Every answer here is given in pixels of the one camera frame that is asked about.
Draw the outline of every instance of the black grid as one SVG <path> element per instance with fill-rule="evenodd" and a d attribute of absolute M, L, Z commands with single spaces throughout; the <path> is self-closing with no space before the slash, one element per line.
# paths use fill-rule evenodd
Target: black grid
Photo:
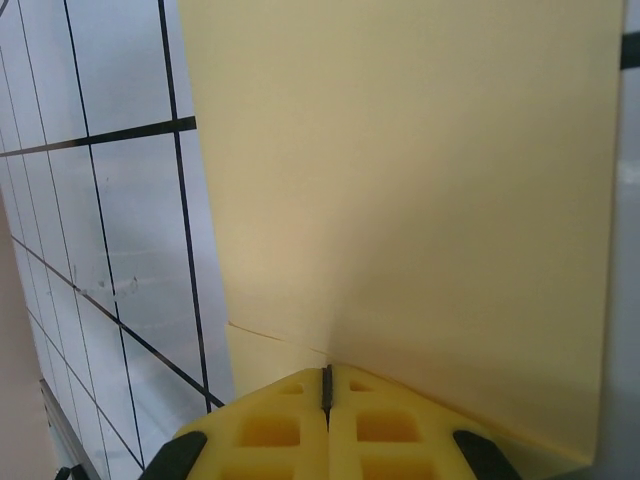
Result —
<path fill-rule="evenodd" d="M 191 239 L 191 226 L 190 226 L 189 210 L 188 210 L 188 202 L 187 202 L 187 189 L 186 189 L 186 185 L 185 185 L 184 167 L 183 167 L 183 160 L 182 160 L 182 146 L 181 146 L 181 140 L 180 140 L 180 132 L 194 130 L 196 128 L 196 122 L 195 122 L 195 117 L 193 117 L 193 116 L 184 117 L 184 118 L 178 118 L 178 115 L 177 115 L 176 93 L 175 93 L 175 86 L 174 86 L 174 80 L 173 80 L 173 67 L 172 67 L 172 63 L 171 63 L 171 56 L 170 56 L 170 50 L 169 50 L 169 35 L 168 35 L 168 31 L 167 31 L 167 19 L 166 19 L 166 12 L 165 12 L 165 4 L 164 4 L 164 0 L 158 0 L 158 2 L 157 2 L 158 3 L 158 9 L 157 9 L 158 10 L 158 21 L 160 23 L 160 30 L 161 30 L 161 34 L 162 34 L 162 47 L 163 47 L 165 67 L 166 67 L 167 86 L 168 86 L 168 91 L 169 91 L 169 100 L 170 100 L 170 107 L 171 107 L 171 119 L 169 119 L 167 121 L 159 122 L 159 123 L 153 123 L 153 124 L 138 126 L 138 127 L 134 127 L 134 128 L 123 129 L 123 130 L 116 130 L 116 131 L 103 133 L 103 134 L 99 134 L 99 135 L 90 135 L 89 134 L 89 125 L 88 125 L 88 120 L 87 120 L 87 112 L 86 112 L 86 107 L 85 107 L 85 102 L 84 102 L 84 95 L 83 95 L 81 76 L 80 76 L 80 71 L 79 71 L 79 67 L 78 67 L 77 55 L 76 55 L 76 44 L 75 44 L 75 39 L 74 39 L 74 32 L 73 32 L 73 28 L 72 28 L 71 18 L 70 18 L 70 15 L 69 15 L 69 8 L 68 8 L 68 5 L 67 5 L 67 0 L 61 0 L 61 1 L 62 1 L 63 5 L 64 5 L 66 22 L 67 22 L 67 27 L 68 27 L 68 32 L 69 32 L 69 39 L 70 39 L 70 43 L 71 43 L 71 50 L 72 50 L 73 64 L 74 64 L 74 69 L 75 69 L 77 89 L 78 89 L 78 94 L 79 94 L 79 97 L 80 97 L 80 103 L 81 103 L 81 107 L 82 107 L 84 130 L 85 130 L 85 134 L 86 135 L 84 137 L 81 137 L 81 138 L 74 138 L 74 139 L 69 139 L 69 140 L 65 140 L 65 141 L 61 141 L 61 142 L 55 142 L 55 143 L 48 143 L 47 142 L 47 135 L 46 135 L 46 131 L 45 131 L 45 125 L 44 125 L 44 121 L 43 121 L 42 111 L 41 111 L 41 108 L 40 108 L 40 98 L 38 96 L 38 89 L 37 89 L 37 86 L 36 86 L 36 79 L 35 79 L 35 75 L 34 75 L 33 65 L 31 63 L 32 61 L 31 61 L 31 53 L 30 53 L 30 50 L 29 50 L 29 41 L 28 41 L 28 38 L 27 38 L 27 31 L 26 31 L 25 26 L 24 26 L 24 18 L 23 18 L 23 14 L 22 14 L 22 6 L 21 6 L 21 3 L 20 3 L 20 0 L 15 0 L 16 6 L 17 6 L 18 11 L 19 11 L 20 23 L 21 23 L 21 27 L 22 27 L 22 35 L 23 35 L 23 40 L 25 42 L 25 46 L 26 46 L 27 58 L 28 58 L 28 61 L 29 61 L 29 69 L 30 69 L 30 74 L 31 74 L 31 79 L 30 80 L 31 80 L 31 84 L 33 86 L 33 92 L 34 92 L 35 99 L 36 99 L 36 104 L 37 104 L 37 107 L 38 107 L 40 128 L 42 130 L 42 136 L 44 138 L 44 143 L 42 145 L 39 145 L 39 146 L 36 146 L 36 147 L 23 148 L 22 140 L 20 138 L 20 128 L 19 128 L 17 117 L 16 117 L 15 108 L 14 108 L 14 105 L 13 105 L 12 89 L 11 89 L 11 86 L 10 86 L 9 77 L 7 75 L 7 70 L 6 70 L 6 66 L 5 66 L 5 62 L 4 62 L 4 55 L 3 55 L 2 49 L 0 48 L 0 63 L 2 64 L 3 77 L 4 77 L 4 79 L 2 81 L 4 81 L 6 83 L 7 91 L 9 93 L 9 99 L 11 101 L 11 110 L 12 110 L 12 115 L 13 115 L 13 122 L 15 124 L 16 132 L 17 132 L 17 135 L 18 135 L 18 144 L 19 144 L 19 149 L 18 150 L 7 152 L 5 150 L 4 137 L 2 136 L 2 131 L 0 130 L 0 142 L 1 142 L 1 146 L 2 146 L 2 152 L 3 152 L 3 153 L 0 153 L 0 157 L 7 158 L 7 160 L 8 160 L 9 157 L 19 157 L 22 160 L 21 164 L 22 164 L 22 168 L 24 168 L 24 172 L 25 172 L 26 179 L 27 179 L 27 185 L 28 185 L 28 189 L 29 189 L 29 197 L 31 199 L 31 207 L 33 209 L 33 214 L 34 214 L 34 218 L 35 218 L 35 225 L 36 225 L 36 231 L 37 231 L 37 234 L 38 234 L 37 236 L 38 236 L 38 241 L 39 241 L 39 248 L 40 248 L 40 252 L 42 252 L 42 255 L 39 254 L 38 252 L 35 252 L 32 248 L 28 247 L 26 245 L 26 243 L 24 243 L 20 239 L 16 238 L 15 236 L 13 236 L 13 240 L 14 240 L 14 242 L 16 244 L 16 248 L 18 248 L 18 247 L 22 248 L 26 252 L 27 265 L 29 267 L 29 269 L 28 269 L 29 278 L 26 279 L 26 281 L 29 281 L 29 280 L 31 281 L 31 284 L 33 285 L 34 291 L 36 291 L 36 285 L 35 285 L 34 276 L 33 276 L 34 274 L 33 274 L 33 269 L 32 269 L 32 262 L 39 262 L 42 266 L 45 267 L 46 279 L 47 279 L 47 284 L 49 285 L 49 290 L 51 290 L 50 275 L 54 275 L 54 276 L 58 277 L 60 280 L 62 280 L 66 285 L 71 287 L 73 289 L 73 292 L 74 292 L 75 308 L 76 308 L 76 313 L 78 315 L 78 320 L 79 320 L 79 324 L 80 324 L 80 328 L 81 328 L 81 335 L 82 335 L 82 339 L 83 339 L 84 354 L 85 354 L 85 358 L 86 358 L 88 369 L 89 369 L 89 379 L 90 379 L 89 388 L 87 388 L 87 386 L 85 386 L 84 382 L 81 381 L 81 379 L 77 375 L 76 371 L 68 363 L 66 355 L 65 355 L 65 351 L 64 351 L 64 344 L 61 342 L 60 349 L 59 349 L 56 346 L 55 342 L 50 338 L 49 334 L 45 331 L 45 329 L 44 329 L 44 327 L 43 327 L 43 325 L 41 323 L 42 322 L 42 311 L 40 309 L 40 302 L 38 300 L 38 295 L 36 294 L 35 295 L 35 300 L 36 300 L 36 308 L 37 308 L 38 311 L 37 312 L 29 311 L 29 315 L 32 317 L 34 324 L 37 325 L 37 327 L 40 330 L 42 330 L 42 333 L 45 336 L 45 339 L 46 339 L 46 341 L 45 341 L 46 353 L 47 353 L 47 356 L 48 356 L 49 363 L 51 364 L 52 371 L 54 369 L 53 369 L 53 363 L 52 363 L 52 360 L 51 360 L 51 356 L 59 354 L 60 357 L 62 358 L 62 360 L 64 361 L 64 364 L 67 367 L 66 368 L 66 372 L 67 372 L 67 381 L 69 382 L 69 385 L 71 386 L 71 378 L 70 378 L 70 376 L 73 375 L 76 378 L 76 380 L 78 381 L 78 383 L 85 390 L 85 392 L 87 393 L 88 397 L 95 404 L 96 413 L 98 415 L 98 418 L 102 417 L 109 423 L 110 428 L 116 433 L 116 435 L 118 436 L 118 438 L 120 439 L 122 444 L 125 446 L 127 451 L 131 454 L 131 456 L 133 457 L 135 462 L 138 464 L 138 466 L 140 468 L 144 468 L 145 467 L 145 459 L 144 459 L 144 456 L 143 456 L 143 449 L 142 449 L 141 440 L 140 440 L 140 431 L 139 431 L 139 427 L 138 427 L 138 420 L 137 420 L 137 416 L 136 416 L 136 406 L 135 406 L 135 401 L 134 401 L 134 398 L 133 398 L 133 391 L 132 391 L 132 386 L 131 386 L 131 378 L 130 378 L 129 367 L 128 367 L 128 363 L 127 363 L 127 352 L 126 352 L 126 348 L 125 348 L 124 335 L 127 335 L 130 339 L 135 340 L 139 345 L 144 347 L 155 358 L 157 358 L 165 366 L 167 366 L 173 373 L 175 373 L 178 377 L 180 377 L 182 380 L 184 380 L 188 385 L 190 385 L 197 392 L 199 392 L 203 396 L 203 399 L 205 400 L 205 405 L 206 405 L 207 412 L 211 411 L 212 404 L 214 406 L 216 406 L 216 407 L 223 406 L 223 402 L 220 399 L 218 399 L 213 393 L 211 393 L 209 391 L 209 384 L 208 384 L 208 377 L 207 377 L 206 356 L 205 356 L 205 350 L 204 350 L 204 340 L 203 340 L 202 323 L 201 323 L 201 315 L 200 315 L 200 305 L 199 305 L 199 299 L 198 299 L 197 278 L 196 278 L 195 262 L 194 262 L 194 254 L 193 254 L 193 244 L 192 244 L 192 239 Z M 2 5 L 0 5 L 0 15 L 5 11 L 5 9 L 7 7 L 7 4 L 8 4 L 8 0 L 4 0 L 4 3 L 2 3 Z M 105 230 L 105 222 L 104 222 L 103 211 L 102 211 L 102 202 L 101 202 L 101 198 L 100 198 L 100 191 L 98 189 L 98 180 L 97 180 L 97 177 L 96 177 L 95 161 L 94 161 L 94 155 L 93 155 L 93 149 L 92 149 L 93 145 L 101 144 L 101 143 L 116 142 L 116 141 L 120 141 L 120 140 L 128 140 L 128 139 L 136 139 L 136 138 L 149 137 L 149 136 L 157 136 L 157 135 L 163 135 L 163 134 L 172 134 L 173 135 L 173 139 L 174 139 L 175 155 L 176 155 L 176 166 L 177 166 L 177 175 L 178 175 L 178 184 L 179 184 L 179 189 L 180 189 L 180 200 L 181 200 L 182 216 L 183 216 L 183 222 L 184 222 L 184 234 L 185 234 L 186 246 L 187 246 L 187 262 L 188 262 L 188 265 L 189 265 L 191 296 L 192 296 L 192 300 L 193 300 L 194 320 L 195 320 L 197 339 L 198 339 L 198 348 L 199 348 L 199 356 L 200 356 L 200 367 L 201 367 L 201 371 L 202 371 L 202 380 L 201 381 L 198 381 L 198 380 L 192 378 L 184 370 L 179 368 L 175 363 L 173 363 L 165 355 L 163 355 L 156 348 L 154 348 L 151 344 L 149 344 L 138 333 L 136 333 L 133 329 L 131 329 L 129 326 L 127 326 L 126 324 L 124 324 L 121 321 L 119 310 L 118 310 L 118 302 L 117 302 L 117 298 L 116 298 L 116 288 L 115 288 L 115 283 L 114 283 L 114 279 L 113 279 L 113 271 L 112 271 L 112 266 L 111 266 L 111 257 L 109 255 L 109 246 L 108 246 L 107 235 L 106 235 L 106 230 Z M 55 182 L 55 178 L 54 178 L 54 175 L 53 175 L 53 169 L 52 169 L 52 166 L 51 166 L 51 158 L 50 158 L 49 152 L 53 151 L 53 150 L 73 148 L 73 147 L 78 147 L 78 146 L 86 146 L 86 147 L 88 147 L 88 151 L 89 151 L 89 159 L 90 159 L 91 171 L 92 171 L 92 175 L 93 175 L 93 183 L 94 183 L 94 188 L 95 188 L 95 195 L 96 195 L 97 204 L 98 204 L 98 213 L 99 213 L 99 218 L 100 218 L 102 240 L 104 242 L 104 247 L 105 247 L 106 260 L 107 260 L 107 266 L 108 266 L 108 271 L 109 271 L 109 279 L 110 279 L 110 284 L 111 284 L 110 285 L 111 294 L 113 296 L 114 307 L 115 307 L 115 314 L 111 313 L 108 309 L 106 309 L 103 305 L 101 305 L 97 300 L 92 298 L 91 295 L 88 292 L 80 289 L 72 281 L 73 276 L 71 274 L 71 262 L 70 262 L 68 247 L 67 247 L 67 240 L 66 240 L 66 236 L 65 236 L 65 233 L 64 233 L 62 215 L 61 215 L 61 212 L 60 212 L 60 205 L 59 205 L 59 200 L 58 200 L 58 190 L 56 188 L 56 182 Z M 53 184 L 56 208 L 57 208 L 57 212 L 58 212 L 58 220 L 60 221 L 60 226 L 61 226 L 61 229 L 62 229 L 62 240 L 63 240 L 64 250 L 65 250 L 65 254 L 66 254 L 66 262 L 67 262 L 66 267 L 68 268 L 68 271 L 65 271 L 65 272 L 60 272 L 58 269 L 54 268 L 50 263 L 48 263 L 44 258 L 44 248 L 43 248 L 43 245 L 42 245 L 42 237 L 40 235 L 40 227 L 38 225 L 38 218 L 37 218 L 36 211 L 35 211 L 35 204 L 33 202 L 33 196 L 32 196 L 32 193 L 31 193 L 31 184 L 29 183 L 29 174 L 28 174 L 28 171 L 27 171 L 27 168 L 26 168 L 25 159 L 24 159 L 24 155 L 27 155 L 27 154 L 30 154 L 30 153 L 36 153 L 36 152 L 45 152 L 46 155 L 47 155 L 49 174 L 51 176 L 51 182 Z M 11 193 L 13 195 L 13 199 L 14 199 L 14 201 L 16 203 L 16 206 L 17 206 L 18 205 L 18 200 L 17 200 L 16 193 L 15 193 L 15 188 L 14 188 L 14 184 L 13 184 L 13 178 L 11 176 L 11 170 L 8 169 L 8 172 L 9 172 L 9 180 L 10 180 L 10 185 L 11 185 L 11 190 L 12 190 Z M 20 217 L 20 211 L 19 210 L 17 211 L 17 215 L 18 215 L 18 221 L 19 221 L 19 226 L 20 226 L 20 232 L 21 232 L 22 238 L 25 239 L 24 229 L 23 229 L 23 226 L 22 226 L 22 219 Z M 91 305 L 93 305 L 97 310 L 99 310 L 106 319 L 110 320 L 111 322 L 113 322 L 118 327 L 118 332 L 119 332 L 119 336 L 120 336 L 120 344 L 121 344 L 121 348 L 122 348 L 122 356 L 123 356 L 124 366 L 125 366 L 125 371 L 126 371 L 126 376 L 127 376 L 127 385 L 128 385 L 128 389 L 129 389 L 131 407 L 132 407 L 133 415 L 134 415 L 134 423 L 135 423 L 135 430 L 136 430 L 137 443 L 138 443 L 137 448 L 139 449 L 139 454 L 137 454 L 136 452 L 132 451 L 131 446 L 128 445 L 127 442 L 122 438 L 121 434 L 118 432 L 118 430 L 111 423 L 111 421 L 107 417 L 106 413 L 102 410 L 102 408 L 100 407 L 100 405 L 98 404 L 98 402 L 96 400 L 96 393 L 95 393 L 95 387 L 94 387 L 94 382 L 93 382 L 93 376 L 91 374 L 91 366 L 90 366 L 90 362 L 89 362 L 87 346 L 86 346 L 86 343 L 84 341 L 84 330 L 83 330 L 83 327 L 82 327 L 80 308 L 79 308 L 79 305 L 78 305 L 78 295 L 80 295 L 83 298 L 85 298 Z M 57 328 L 58 328 L 58 335 L 60 337 L 62 337 L 61 333 L 60 333 L 60 326 L 59 326 L 59 321 L 58 321 L 58 318 L 57 318 L 58 313 L 57 313 L 57 310 L 55 308 L 55 302 L 52 301 L 52 304 L 53 304 L 53 312 L 54 312 L 54 316 L 55 316 L 55 320 L 56 320 L 56 325 L 57 325 Z M 55 382 L 56 382 L 55 376 L 53 378 L 53 381 L 54 381 L 54 385 L 52 385 L 52 388 L 55 391 L 58 388 L 57 385 L 55 385 Z M 77 412 L 75 411 L 76 408 L 75 408 L 75 399 L 74 399 L 74 396 L 73 396 L 73 389 L 70 388 L 69 391 L 70 391 L 70 394 L 71 394 L 71 399 L 73 401 L 73 408 L 74 408 L 74 413 L 75 413 L 75 416 L 76 416 L 76 422 L 79 423 L 78 415 L 77 415 Z M 105 447 L 104 434 L 102 432 L 102 423 L 100 423 L 100 430 L 101 430 L 100 431 L 100 436 L 102 438 L 102 443 L 103 443 L 103 447 L 104 447 L 104 451 L 105 451 L 105 459 L 106 459 L 106 462 L 107 462 L 106 463 L 106 468 L 109 469 L 109 460 L 108 460 L 107 450 L 106 450 L 106 447 Z"/>

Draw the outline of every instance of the cream wall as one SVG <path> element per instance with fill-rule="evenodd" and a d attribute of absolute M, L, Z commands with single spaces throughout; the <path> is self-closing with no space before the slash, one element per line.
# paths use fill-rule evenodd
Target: cream wall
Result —
<path fill-rule="evenodd" d="M 0 476 L 48 480 L 56 462 L 38 384 L 42 374 L 2 202 L 0 198 Z"/>

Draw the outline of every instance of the cream paper sheet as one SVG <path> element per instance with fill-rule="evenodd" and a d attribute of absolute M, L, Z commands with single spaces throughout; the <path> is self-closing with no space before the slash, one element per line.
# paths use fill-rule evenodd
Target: cream paper sheet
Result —
<path fill-rule="evenodd" d="M 588 463 L 622 0 L 180 8 L 230 323 Z"/>

